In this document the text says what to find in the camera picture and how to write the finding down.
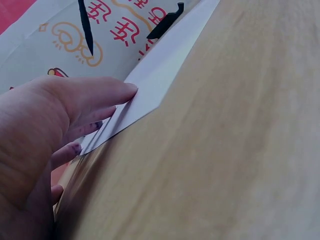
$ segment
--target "hand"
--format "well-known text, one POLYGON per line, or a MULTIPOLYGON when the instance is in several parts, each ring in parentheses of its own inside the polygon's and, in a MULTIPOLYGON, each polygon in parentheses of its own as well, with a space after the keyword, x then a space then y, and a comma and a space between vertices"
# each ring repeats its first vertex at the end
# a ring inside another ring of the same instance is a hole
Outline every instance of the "hand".
POLYGON ((0 237, 49 239, 62 194, 51 171, 81 151, 137 87, 110 77, 41 77, 0 96, 0 237))

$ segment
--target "fingernail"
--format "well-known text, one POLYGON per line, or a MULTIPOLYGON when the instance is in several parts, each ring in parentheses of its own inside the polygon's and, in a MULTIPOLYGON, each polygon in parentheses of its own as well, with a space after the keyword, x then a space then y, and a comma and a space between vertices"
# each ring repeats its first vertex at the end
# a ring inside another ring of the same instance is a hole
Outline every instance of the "fingernail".
POLYGON ((125 83, 129 88, 130 90, 132 91, 137 91, 138 90, 138 87, 136 85, 134 85, 133 83, 130 83, 130 82, 126 82, 125 83))
POLYGON ((100 129, 102 127, 103 123, 102 123, 102 121, 97 121, 94 124, 95 124, 96 129, 100 129))
POLYGON ((73 150, 74 150, 74 153, 78 156, 81 151, 82 151, 82 146, 80 143, 78 144, 75 144, 74 146, 72 146, 73 150))

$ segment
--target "cartoon illustration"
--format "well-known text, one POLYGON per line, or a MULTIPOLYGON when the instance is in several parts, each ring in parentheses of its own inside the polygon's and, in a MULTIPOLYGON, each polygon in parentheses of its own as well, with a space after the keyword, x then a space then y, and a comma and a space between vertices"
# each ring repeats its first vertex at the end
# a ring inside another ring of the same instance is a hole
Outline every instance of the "cartoon illustration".
POLYGON ((54 75, 54 76, 58 76, 58 77, 62 77, 62 78, 68 78, 69 76, 64 72, 62 71, 60 68, 58 67, 55 67, 55 68, 50 68, 47 72, 48 75, 54 75))

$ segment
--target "light wood grain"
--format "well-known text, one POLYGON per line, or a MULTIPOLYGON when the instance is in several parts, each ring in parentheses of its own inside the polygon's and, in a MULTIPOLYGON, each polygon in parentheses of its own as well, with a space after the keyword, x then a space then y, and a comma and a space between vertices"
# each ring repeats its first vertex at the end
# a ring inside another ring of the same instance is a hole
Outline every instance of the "light wood grain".
POLYGON ((221 0, 160 108, 77 166, 76 240, 320 236, 320 2, 221 0))

